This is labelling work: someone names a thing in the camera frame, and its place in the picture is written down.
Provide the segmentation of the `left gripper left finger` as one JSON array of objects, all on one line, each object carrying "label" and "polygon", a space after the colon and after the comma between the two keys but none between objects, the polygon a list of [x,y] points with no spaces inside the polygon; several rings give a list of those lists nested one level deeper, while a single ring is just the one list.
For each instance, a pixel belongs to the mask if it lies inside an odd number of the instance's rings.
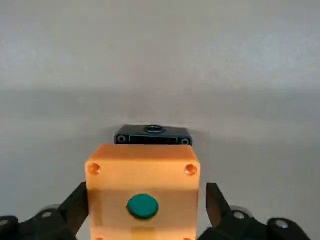
[{"label": "left gripper left finger", "polygon": [[49,207],[20,222],[16,216],[0,217],[2,240],[75,240],[88,217],[88,191],[82,182],[58,207]]}]

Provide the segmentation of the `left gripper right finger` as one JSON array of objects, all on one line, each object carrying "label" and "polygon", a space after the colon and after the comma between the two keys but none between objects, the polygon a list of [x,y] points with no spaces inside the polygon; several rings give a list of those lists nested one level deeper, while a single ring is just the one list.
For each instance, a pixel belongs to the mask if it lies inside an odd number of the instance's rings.
[{"label": "left gripper right finger", "polygon": [[206,211],[211,227],[201,234],[201,240],[309,239],[292,220],[275,217],[263,224],[242,210],[232,210],[216,183],[206,184]]}]

